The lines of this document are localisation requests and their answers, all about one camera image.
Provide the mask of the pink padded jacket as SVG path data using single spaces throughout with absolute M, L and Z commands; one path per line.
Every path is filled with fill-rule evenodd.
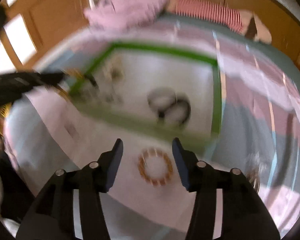
M 152 23 L 168 0 L 99 0 L 84 16 L 91 26 L 111 31 L 125 31 Z

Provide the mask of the patterned bed sheet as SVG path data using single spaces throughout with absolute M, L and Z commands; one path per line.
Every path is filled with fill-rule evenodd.
M 263 54 L 264 46 L 178 17 L 122 32 L 85 29 L 39 70 L 84 71 L 103 48 L 117 41 L 180 47 L 217 60 L 221 130 L 202 154 L 195 154 L 223 171 L 239 168 L 256 185 L 280 237 L 291 232 L 300 217 L 300 91 L 279 62 Z M 75 81 L 65 81 L 68 93 Z M 18 171 L 35 194 L 53 171 L 82 168 L 117 139 L 101 135 L 71 97 L 48 88 L 38 88 L 13 104 L 4 136 Z M 114 185 L 101 199 L 112 239 L 182 239 L 195 195 L 181 184 L 172 146 L 131 152 L 123 141 Z

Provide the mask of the black wrist watch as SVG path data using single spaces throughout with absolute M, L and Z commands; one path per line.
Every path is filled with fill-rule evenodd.
M 173 124 L 177 127 L 185 126 L 191 116 L 191 104 L 186 95 L 173 93 L 169 96 L 168 102 L 157 108 L 158 123 L 164 124 L 167 118 L 175 111 L 179 115 L 173 120 Z

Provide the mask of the striped plush doll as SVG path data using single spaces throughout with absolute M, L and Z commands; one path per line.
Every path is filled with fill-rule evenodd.
M 167 12 L 228 27 L 231 31 L 255 42 L 271 44 L 269 29 L 252 11 L 238 10 L 208 0 L 168 0 Z

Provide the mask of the green cardboard box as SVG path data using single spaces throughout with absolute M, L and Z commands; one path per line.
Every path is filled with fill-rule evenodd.
M 178 138 L 186 149 L 202 154 L 221 130 L 218 62 L 198 51 L 112 42 L 69 94 L 101 135 L 121 138 L 131 152 L 168 149 Z

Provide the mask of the white wrist watch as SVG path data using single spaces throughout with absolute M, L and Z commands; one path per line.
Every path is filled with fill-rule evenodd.
M 104 82 L 108 88 L 108 102 L 123 103 L 121 95 L 116 91 L 117 85 L 124 80 L 121 56 L 114 55 L 107 59 L 102 68 Z

